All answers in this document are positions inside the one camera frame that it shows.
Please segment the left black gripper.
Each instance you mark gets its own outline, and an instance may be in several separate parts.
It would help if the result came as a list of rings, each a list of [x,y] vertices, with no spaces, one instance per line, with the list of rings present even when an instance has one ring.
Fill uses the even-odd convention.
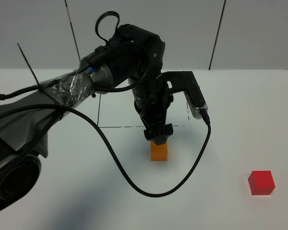
[[[144,136],[155,145],[166,144],[173,134],[172,125],[166,124],[167,109],[173,96],[166,93],[168,84],[162,74],[149,77],[132,89],[134,107],[145,127]]]

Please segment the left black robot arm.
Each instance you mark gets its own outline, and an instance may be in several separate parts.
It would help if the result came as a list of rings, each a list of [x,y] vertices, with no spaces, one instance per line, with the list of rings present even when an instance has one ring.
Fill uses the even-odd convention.
[[[165,43],[152,32],[126,24],[86,57],[79,68],[11,94],[16,102],[0,105],[0,211],[24,197],[36,184],[41,171],[39,156],[48,155],[50,128],[96,93],[121,92],[128,81],[134,107],[144,124],[144,136],[160,145],[173,134],[166,123],[173,101],[161,73]]]

